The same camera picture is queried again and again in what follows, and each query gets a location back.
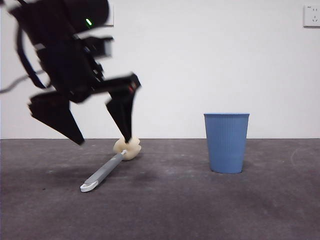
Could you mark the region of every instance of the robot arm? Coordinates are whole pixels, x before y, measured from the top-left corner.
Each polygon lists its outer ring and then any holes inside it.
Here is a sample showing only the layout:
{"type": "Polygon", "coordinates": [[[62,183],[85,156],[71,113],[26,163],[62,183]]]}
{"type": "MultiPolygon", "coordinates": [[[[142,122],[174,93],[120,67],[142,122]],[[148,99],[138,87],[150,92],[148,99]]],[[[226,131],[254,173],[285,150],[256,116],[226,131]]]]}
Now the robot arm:
{"type": "Polygon", "coordinates": [[[92,94],[109,92],[108,111],[128,143],[132,137],[132,106],[140,82],[135,74],[105,79],[96,58],[108,55],[112,37],[87,37],[77,34],[101,27],[109,16],[107,0],[38,0],[10,13],[18,22],[16,50],[34,85],[44,86],[29,63],[23,47],[23,32],[33,44],[40,65],[56,91],[33,96],[32,116],[62,133],[77,144],[83,136],[70,112],[69,101],[81,103],[92,94]]]}

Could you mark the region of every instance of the blue plastic bin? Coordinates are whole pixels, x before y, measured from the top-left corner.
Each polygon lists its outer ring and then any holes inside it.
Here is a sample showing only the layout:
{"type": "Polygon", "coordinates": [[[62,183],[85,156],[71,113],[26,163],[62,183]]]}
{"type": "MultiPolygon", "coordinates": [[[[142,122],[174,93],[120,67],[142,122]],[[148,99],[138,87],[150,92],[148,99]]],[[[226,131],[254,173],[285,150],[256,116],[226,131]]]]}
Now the blue plastic bin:
{"type": "Polygon", "coordinates": [[[242,172],[249,113],[205,113],[210,168],[222,174],[242,172]]]}

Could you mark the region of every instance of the green led light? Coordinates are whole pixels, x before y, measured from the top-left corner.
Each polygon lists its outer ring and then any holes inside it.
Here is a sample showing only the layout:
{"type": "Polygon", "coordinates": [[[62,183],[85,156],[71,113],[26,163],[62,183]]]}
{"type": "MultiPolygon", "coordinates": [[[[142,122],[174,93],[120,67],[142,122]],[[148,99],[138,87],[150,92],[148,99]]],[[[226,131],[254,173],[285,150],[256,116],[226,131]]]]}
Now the green led light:
{"type": "Polygon", "coordinates": [[[86,18],[85,21],[89,26],[92,26],[92,22],[88,18],[86,18]]]}

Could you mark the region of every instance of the light switch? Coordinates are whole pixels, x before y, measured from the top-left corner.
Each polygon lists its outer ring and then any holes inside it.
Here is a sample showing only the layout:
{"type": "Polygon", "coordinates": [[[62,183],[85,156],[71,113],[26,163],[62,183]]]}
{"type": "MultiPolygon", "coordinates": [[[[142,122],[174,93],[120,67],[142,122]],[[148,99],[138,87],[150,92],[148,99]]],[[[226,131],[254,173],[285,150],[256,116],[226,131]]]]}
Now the light switch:
{"type": "Polygon", "coordinates": [[[304,6],[304,27],[320,27],[320,5],[304,6]]]}
{"type": "Polygon", "coordinates": [[[109,1],[109,17],[105,23],[106,27],[114,27],[115,26],[115,4],[109,1]]]}

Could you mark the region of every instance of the white brush head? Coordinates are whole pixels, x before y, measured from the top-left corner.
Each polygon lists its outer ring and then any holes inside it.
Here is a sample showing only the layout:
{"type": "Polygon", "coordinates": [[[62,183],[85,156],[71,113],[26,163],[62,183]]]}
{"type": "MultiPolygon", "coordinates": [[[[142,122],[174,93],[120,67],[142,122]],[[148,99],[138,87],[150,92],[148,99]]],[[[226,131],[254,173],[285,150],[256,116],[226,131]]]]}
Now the white brush head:
{"type": "Polygon", "coordinates": [[[125,161],[129,161],[135,158],[140,153],[142,147],[139,145],[139,143],[140,140],[137,137],[132,137],[128,143],[125,142],[124,137],[121,137],[118,141],[115,142],[113,151],[119,154],[123,150],[126,150],[126,153],[123,155],[123,159],[125,161]]]}

